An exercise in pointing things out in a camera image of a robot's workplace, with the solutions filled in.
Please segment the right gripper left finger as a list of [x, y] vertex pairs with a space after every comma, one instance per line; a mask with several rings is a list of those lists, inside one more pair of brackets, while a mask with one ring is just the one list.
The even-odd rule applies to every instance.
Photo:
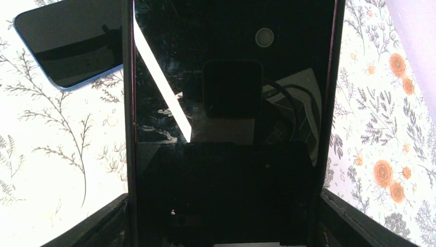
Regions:
[[42, 247], [129, 246], [127, 203], [124, 193]]

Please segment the black smartphone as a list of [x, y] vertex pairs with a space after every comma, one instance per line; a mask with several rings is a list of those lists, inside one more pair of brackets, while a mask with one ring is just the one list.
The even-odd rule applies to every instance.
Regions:
[[44, 75], [72, 90], [122, 69], [122, 2], [69, 0], [20, 13], [15, 29]]

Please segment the black phone-shaped object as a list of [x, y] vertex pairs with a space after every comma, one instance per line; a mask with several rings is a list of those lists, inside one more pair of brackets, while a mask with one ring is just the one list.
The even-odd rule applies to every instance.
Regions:
[[132, 246], [316, 246], [344, 1], [123, 1]]

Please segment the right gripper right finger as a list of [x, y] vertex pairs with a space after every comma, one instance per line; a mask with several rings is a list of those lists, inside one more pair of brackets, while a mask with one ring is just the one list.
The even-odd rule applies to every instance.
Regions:
[[319, 246], [416, 246], [327, 189], [318, 213]]

